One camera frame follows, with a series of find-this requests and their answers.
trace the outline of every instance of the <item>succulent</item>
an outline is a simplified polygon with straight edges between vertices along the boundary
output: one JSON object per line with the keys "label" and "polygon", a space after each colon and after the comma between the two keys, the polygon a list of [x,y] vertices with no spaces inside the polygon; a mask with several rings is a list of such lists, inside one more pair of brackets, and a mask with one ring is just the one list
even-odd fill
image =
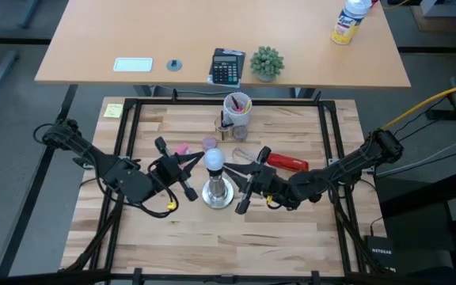
{"label": "succulent", "polygon": [[275,48],[259,47],[251,58],[251,72],[264,82],[274,80],[283,68],[283,57]]}

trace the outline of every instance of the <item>spray can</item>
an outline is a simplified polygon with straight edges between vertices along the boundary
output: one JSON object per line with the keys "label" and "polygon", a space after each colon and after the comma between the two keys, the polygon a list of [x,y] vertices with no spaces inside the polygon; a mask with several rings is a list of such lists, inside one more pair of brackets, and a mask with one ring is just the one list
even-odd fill
{"label": "spray can", "polygon": [[371,0],[346,0],[333,28],[332,40],[337,44],[349,44],[371,6]]}

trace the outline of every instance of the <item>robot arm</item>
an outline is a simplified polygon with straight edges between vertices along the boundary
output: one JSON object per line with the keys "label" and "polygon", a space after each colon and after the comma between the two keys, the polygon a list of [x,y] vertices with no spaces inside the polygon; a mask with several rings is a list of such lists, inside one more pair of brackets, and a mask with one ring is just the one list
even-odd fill
{"label": "robot arm", "polygon": [[[138,161],[105,154],[86,141],[78,130],[77,122],[66,119],[52,125],[45,132],[42,141],[45,145],[62,150],[72,150],[80,157],[75,160],[80,166],[93,165],[97,177],[116,192],[121,191],[131,204],[141,204],[163,189],[179,182],[190,201],[198,198],[195,190],[188,185],[192,168],[203,157],[203,152],[187,155],[170,154],[162,137],[154,141],[161,153],[151,165],[149,173],[140,172]],[[183,169],[179,165],[191,161]]]}
{"label": "robot arm", "polygon": [[[250,204],[252,193],[257,193],[268,201],[273,201],[289,211],[296,210],[300,203],[309,200],[316,203],[323,192],[332,189],[336,192],[336,185],[353,184],[359,180],[362,169],[378,166],[382,163],[396,162],[402,155],[404,148],[395,139],[390,131],[377,130],[372,132],[365,143],[335,163],[324,169],[315,169],[308,172],[299,172],[284,180],[276,175],[276,170],[266,166],[270,148],[264,147],[258,159],[249,165],[225,163],[226,173],[244,193],[236,212],[244,214]],[[237,173],[250,175],[246,180]]]}

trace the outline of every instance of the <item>desk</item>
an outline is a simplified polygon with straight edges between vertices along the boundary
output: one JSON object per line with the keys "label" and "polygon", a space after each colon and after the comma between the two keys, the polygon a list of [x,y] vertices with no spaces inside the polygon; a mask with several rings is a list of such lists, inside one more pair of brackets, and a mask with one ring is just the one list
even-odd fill
{"label": "desk", "polygon": [[[330,40],[344,0],[72,0],[36,80],[54,83],[206,85],[215,48],[246,52],[243,86],[408,88],[380,3],[351,44]],[[249,69],[258,46],[276,48],[285,69],[260,82]],[[114,72],[119,57],[151,57],[149,73]],[[179,59],[181,70],[166,63]]]}
{"label": "desk", "polygon": [[[143,101],[156,102],[159,99]],[[184,142],[193,152],[201,150],[203,138],[214,134],[212,122],[222,104],[222,101],[218,105],[168,104],[170,100],[162,101],[165,103],[143,104],[139,113],[132,157],[142,159],[143,169],[159,155],[154,147],[158,136],[166,140],[170,151]],[[103,114],[108,103],[123,102],[122,97],[104,99],[93,144],[106,153],[113,152],[120,119],[105,118]],[[269,146],[278,154],[307,160],[311,169],[325,167],[318,108],[311,105],[278,106],[280,102],[290,101],[272,102],[273,106],[255,103],[249,137],[245,142],[219,143],[226,160],[248,163],[242,158],[232,158],[231,152],[236,146],[254,154],[263,146]],[[344,149],[349,153],[363,143],[355,102],[335,103]],[[128,114],[130,119],[125,128],[121,154],[126,153],[133,112],[134,109]],[[326,120],[326,123],[329,134],[332,134],[332,121]],[[335,156],[334,135],[329,136],[329,141]],[[292,173],[278,169],[278,174],[289,177]],[[89,178],[93,178],[92,171],[85,173],[84,180]],[[372,182],[368,175],[363,178]],[[188,182],[198,192],[207,179],[202,160]],[[201,197],[188,202],[180,185],[175,184],[171,189],[177,194],[180,207],[168,218],[152,218],[132,207],[123,209],[112,272],[132,273],[134,268],[142,268],[146,274],[310,276],[311,271],[319,271],[320,276],[344,274],[333,206],[326,196],[315,204],[302,203],[297,211],[270,210],[264,199],[254,196],[247,214],[238,215],[234,212],[241,198],[238,192],[228,208],[216,211],[207,207]],[[85,184],[80,189],[63,267],[70,265],[94,236],[102,200],[95,183]],[[358,183],[353,200],[360,232],[368,234],[370,223],[381,217],[377,193],[368,184]],[[162,192],[144,204],[153,211],[162,211],[167,197]],[[382,221],[375,223],[374,230],[377,235],[386,235]],[[350,240],[348,238],[348,252],[351,266],[355,268]],[[105,238],[102,259],[107,254],[107,244]]]}

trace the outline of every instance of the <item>cup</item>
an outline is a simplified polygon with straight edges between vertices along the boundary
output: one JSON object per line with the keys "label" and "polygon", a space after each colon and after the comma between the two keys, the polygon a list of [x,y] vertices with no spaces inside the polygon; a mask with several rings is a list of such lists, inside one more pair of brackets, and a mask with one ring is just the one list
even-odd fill
{"label": "cup", "polygon": [[221,116],[217,116],[215,118],[214,128],[216,138],[222,142],[225,142],[226,140],[231,139],[234,136],[234,126],[221,127]]}
{"label": "cup", "polygon": [[[246,112],[236,111],[234,107],[234,101],[232,100],[232,98],[235,99],[237,103],[239,103],[239,107],[241,107],[242,109],[244,109],[245,106],[249,104],[249,109],[246,110]],[[235,92],[226,96],[222,104],[223,113],[226,117],[225,121],[227,121],[225,123],[231,123],[234,125],[234,127],[245,126],[249,124],[249,121],[251,120],[251,111],[253,109],[253,106],[250,103],[250,101],[251,98],[241,92]]]}

